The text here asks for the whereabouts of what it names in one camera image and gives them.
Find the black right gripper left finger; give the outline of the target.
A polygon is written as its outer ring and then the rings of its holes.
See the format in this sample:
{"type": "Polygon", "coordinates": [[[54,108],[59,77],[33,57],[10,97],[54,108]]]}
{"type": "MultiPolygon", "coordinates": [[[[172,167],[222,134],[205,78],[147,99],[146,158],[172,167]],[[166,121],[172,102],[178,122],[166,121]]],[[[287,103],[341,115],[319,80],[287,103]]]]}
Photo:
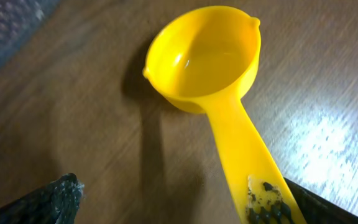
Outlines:
{"type": "Polygon", "coordinates": [[[85,185],[68,173],[0,208],[0,224],[74,224],[85,185]]]}

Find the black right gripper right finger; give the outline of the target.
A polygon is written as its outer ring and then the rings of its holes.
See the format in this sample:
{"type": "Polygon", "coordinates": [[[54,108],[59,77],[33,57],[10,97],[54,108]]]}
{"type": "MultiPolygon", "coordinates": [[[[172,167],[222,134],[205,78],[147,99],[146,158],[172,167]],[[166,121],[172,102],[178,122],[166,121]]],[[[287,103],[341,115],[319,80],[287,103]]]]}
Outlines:
{"type": "Polygon", "coordinates": [[[285,178],[305,220],[309,224],[358,224],[358,216],[338,207],[285,178]]]}

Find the yellow measuring scoop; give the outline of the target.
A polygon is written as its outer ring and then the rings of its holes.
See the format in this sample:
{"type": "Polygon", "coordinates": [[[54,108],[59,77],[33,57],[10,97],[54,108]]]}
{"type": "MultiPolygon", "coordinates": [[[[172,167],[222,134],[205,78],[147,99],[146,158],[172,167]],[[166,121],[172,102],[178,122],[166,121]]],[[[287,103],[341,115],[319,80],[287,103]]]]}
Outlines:
{"type": "Polygon", "coordinates": [[[158,33],[143,75],[173,106],[208,117],[242,223],[304,223],[241,102],[256,78],[260,49],[258,18],[229,6],[202,7],[158,33]]]}

